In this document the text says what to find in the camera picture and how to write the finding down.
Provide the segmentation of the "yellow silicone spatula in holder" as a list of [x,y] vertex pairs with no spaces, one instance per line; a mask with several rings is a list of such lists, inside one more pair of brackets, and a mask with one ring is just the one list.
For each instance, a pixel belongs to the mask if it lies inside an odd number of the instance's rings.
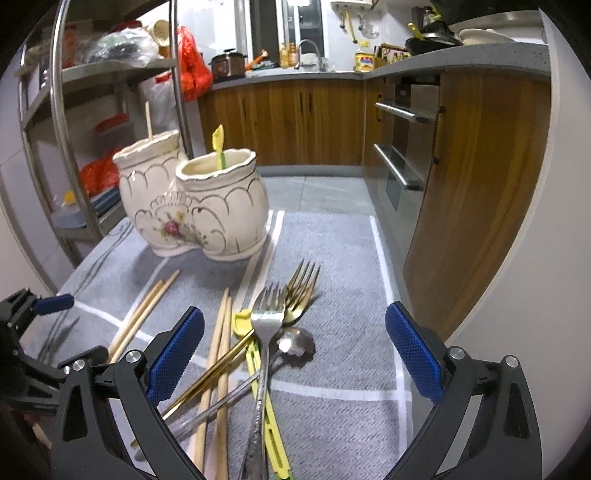
[[214,153],[216,155],[216,168],[218,171],[224,170],[226,168],[226,160],[223,149],[224,128],[222,124],[219,124],[212,133],[211,141]]

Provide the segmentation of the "white ceramic utensil holder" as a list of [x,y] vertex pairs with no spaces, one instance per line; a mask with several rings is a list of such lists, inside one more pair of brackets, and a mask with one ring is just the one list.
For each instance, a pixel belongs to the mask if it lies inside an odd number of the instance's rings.
[[215,261],[249,258],[266,242],[269,196],[256,152],[224,151],[190,159],[179,132],[143,139],[113,156],[127,217],[159,257],[199,249]]

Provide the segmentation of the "silver spoon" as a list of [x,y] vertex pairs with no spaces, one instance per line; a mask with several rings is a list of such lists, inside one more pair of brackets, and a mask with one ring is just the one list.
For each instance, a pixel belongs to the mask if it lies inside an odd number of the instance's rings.
[[[297,360],[301,359],[308,359],[314,356],[315,354],[315,340],[314,336],[311,335],[308,330],[304,328],[297,328],[293,326],[284,327],[283,330],[280,331],[279,340],[277,340],[277,350],[273,353],[273,356],[270,357],[270,366],[273,366],[273,363],[276,362],[281,356],[284,357],[294,357]],[[221,370],[225,366],[218,368],[217,373],[214,374],[214,379],[221,375]],[[202,391],[204,391],[204,384],[207,382],[206,374],[202,375],[204,380],[199,379],[197,381],[196,387],[190,387],[186,391],[187,397],[185,398],[185,403],[190,403],[192,398],[200,396]],[[175,416],[174,411],[180,412],[183,410],[182,406],[173,407],[170,406],[170,417],[165,420],[166,426],[169,428],[170,432],[172,433],[173,437],[176,440],[180,440],[188,435],[188,432],[192,430],[195,426],[198,426],[200,423],[207,421],[209,418],[214,416],[216,412],[221,408],[221,406],[225,406],[228,402],[232,402],[246,389],[249,389],[249,386],[252,385],[253,382],[259,381],[260,377],[260,370],[255,368],[253,370],[252,375],[249,376],[242,384],[238,385],[235,389],[228,392],[222,400],[217,400],[214,404],[209,406],[204,413],[197,414],[197,416],[188,418],[187,420],[178,423],[176,426],[173,425],[172,417]]]

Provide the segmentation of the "metal storage shelf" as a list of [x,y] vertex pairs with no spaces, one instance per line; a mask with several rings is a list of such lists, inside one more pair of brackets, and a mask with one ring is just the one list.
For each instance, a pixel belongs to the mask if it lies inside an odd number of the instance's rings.
[[82,161],[82,141],[90,140],[90,130],[78,127],[68,116],[70,110],[82,108],[86,113],[96,101],[109,97],[116,102],[121,113],[130,115],[133,124],[139,121],[139,95],[137,86],[158,74],[171,73],[175,98],[175,111],[180,121],[181,137],[190,138],[185,108],[180,104],[180,62],[172,53],[169,59],[158,58],[146,66],[134,67],[119,60],[105,60],[63,68],[61,48],[66,44],[66,30],[75,21],[88,20],[94,26],[113,27],[131,21],[149,11],[165,5],[172,29],[178,26],[178,3],[176,1],[59,1],[46,12],[33,28],[36,36],[43,30],[50,31],[48,52],[48,78],[35,98],[30,101],[22,83],[18,84],[19,120],[25,158],[34,191],[50,224],[58,245],[72,266],[78,266],[83,256],[82,244],[97,244],[122,218],[123,206],[117,202],[99,214],[87,194],[82,194],[78,203],[82,225],[77,228],[56,226],[52,219],[54,208],[49,196],[50,182],[40,157],[32,147],[30,134],[41,123],[52,122],[56,148],[69,188],[74,193],[83,193],[79,174]]

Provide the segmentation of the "white bowl on counter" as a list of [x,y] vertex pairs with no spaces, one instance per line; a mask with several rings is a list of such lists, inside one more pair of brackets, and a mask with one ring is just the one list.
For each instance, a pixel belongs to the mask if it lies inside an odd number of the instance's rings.
[[512,43],[514,39],[492,29],[468,28],[459,32],[464,45],[483,45],[493,43]]

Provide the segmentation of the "clear plastic bag on shelf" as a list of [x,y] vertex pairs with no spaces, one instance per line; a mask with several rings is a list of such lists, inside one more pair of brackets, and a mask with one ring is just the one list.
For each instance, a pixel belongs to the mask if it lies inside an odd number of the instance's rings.
[[159,48],[152,36],[143,28],[125,28],[106,34],[85,49],[85,64],[117,61],[133,68],[146,67],[160,58]]

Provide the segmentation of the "red plastic bag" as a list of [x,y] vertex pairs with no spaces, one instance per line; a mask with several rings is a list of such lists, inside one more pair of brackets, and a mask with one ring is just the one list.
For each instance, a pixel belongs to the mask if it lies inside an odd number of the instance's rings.
[[113,157],[120,148],[113,149],[102,158],[85,165],[80,171],[80,179],[89,197],[93,197],[119,185],[118,168],[113,162]]

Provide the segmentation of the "stainless steel oven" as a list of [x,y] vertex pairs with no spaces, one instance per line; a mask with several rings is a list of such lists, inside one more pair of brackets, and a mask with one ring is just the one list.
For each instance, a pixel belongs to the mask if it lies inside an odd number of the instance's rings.
[[380,138],[370,144],[374,191],[389,221],[414,229],[433,163],[440,76],[389,76],[374,102]]

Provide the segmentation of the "yellow oil bottle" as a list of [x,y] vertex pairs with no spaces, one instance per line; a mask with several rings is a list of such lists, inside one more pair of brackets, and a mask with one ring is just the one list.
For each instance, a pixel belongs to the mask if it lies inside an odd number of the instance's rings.
[[375,70],[375,55],[368,40],[358,41],[358,51],[353,60],[353,70],[358,73],[368,73]]

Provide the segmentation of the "wooden chopstick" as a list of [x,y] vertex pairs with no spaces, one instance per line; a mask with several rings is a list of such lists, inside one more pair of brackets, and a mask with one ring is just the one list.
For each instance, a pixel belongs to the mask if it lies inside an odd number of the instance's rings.
[[[228,353],[231,334],[232,299],[228,297],[223,311],[221,341],[218,358]],[[222,400],[228,395],[228,369],[224,367],[218,378],[217,397]],[[215,480],[228,480],[228,407],[221,406],[216,414],[214,431]]]
[[146,122],[146,129],[148,139],[152,141],[153,139],[153,130],[152,130],[152,123],[151,123],[151,112],[150,112],[150,104],[149,101],[145,101],[144,103],[144,113],[145,113],[145,122]]
[[131,316],[123,322],[123,326],[116,333],[108,347],[108,363],[113,363],[119,359],[124,349],[129,345],[142,324],[174,283],[179,274],[180,271],[175,270],[167,280],[158,280],[144,296],[139,305],[132,311]]
[[152,304],[158,297],[160,291],[164,286],[163,280],[158,280],[151,290],[146,294],[144,299],[140,302],[137,308],[133,311],[131,317],[123,323],[123,326],[119,329],[114,339],[112,340],[108,348],[108,359],[107,362],[111,363],[115,357],[115,353],[119,347],[124,343],[128,334],[132,331],[136,324],[141,323],[146,315],[149,314]]
[[[225,353],[226,349],[226,335],[229,332],[228,326],[226,324],[229,322],[229,307],[230,307],[230,294],[229,289],[226,288],[222,295],[221,305],[219,305],[219,309],[217,312],[217,318],[215,321],[212,339],[211,339],[211,346],[209,346],[208,351],[208,360],[207,360],[207,373],[209,374],[209,378],[207,382],[204,384],[204,391],[202,391],[200,396],[200,403],[198,407],[199,413],[204,413],[204,411],[211,406],[211,385],[214,379],[214,374],[211,373],[211,370],[214,368],[216,362],[221,359],[221,356]],[[191,458],[197,469],[202,471],[204,470],[204,458],[205,458],[205,449],[206,449],[206,435],[207,435],[207,422],[204,421],[200,423],[194,429],[194,445],[191,453]]]

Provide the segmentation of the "grey patterned table mat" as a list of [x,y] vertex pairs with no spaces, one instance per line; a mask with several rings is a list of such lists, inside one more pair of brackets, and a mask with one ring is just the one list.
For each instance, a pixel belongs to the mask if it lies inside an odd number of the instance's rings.
[[399,292],[382,233],[372,216],[273,211],[263,250],[233,263],[200,251],[161,259],[128,220],[121,221],[63,285],[74,296],[66,312],[36,319],[26,352],[56,365],[106,346],[150,287],[169,281],[132,340],[142,349],[188,306],[204,314],[200,341],[177,391],[205,370],[223,296],[233,312],[229,339],[249,330],[259,291],[315,267],[311,302],[271,345],[267,457],[274,479],[382,479],[413,435],[409,381],[385,329],[385,310]]

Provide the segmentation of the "kitchen faucet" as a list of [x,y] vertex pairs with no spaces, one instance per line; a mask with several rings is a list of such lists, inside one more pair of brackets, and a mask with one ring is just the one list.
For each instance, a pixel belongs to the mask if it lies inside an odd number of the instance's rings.
[[310,39],[303,39],[297,44],[297,69],[325,72],[327,64],[317,43]]

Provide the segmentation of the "black wok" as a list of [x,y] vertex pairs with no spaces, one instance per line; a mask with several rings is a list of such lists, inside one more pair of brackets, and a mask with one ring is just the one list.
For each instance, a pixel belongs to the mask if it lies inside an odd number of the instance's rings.
[[412,36],[405,42],[405,48],[411,56],[422,55],[438,50],[463,46],[464,43],[446,33],[422,33],[412,22],[407,24]]

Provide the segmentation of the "silver fork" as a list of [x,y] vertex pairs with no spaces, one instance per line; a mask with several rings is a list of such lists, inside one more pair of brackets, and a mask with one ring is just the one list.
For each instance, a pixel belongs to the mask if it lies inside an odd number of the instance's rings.
[[260,291],[252,307],[252,328],[259,340],[260,377],[257,381],[256,403],[254,403],[249,441],[245,447],[238,478],[257,480],[269,478],[264,447],[264,418],[266,418],[266,392],[269,385],[270,346],[280,332],[286,315],[286,288],[279,282],[271,283]]

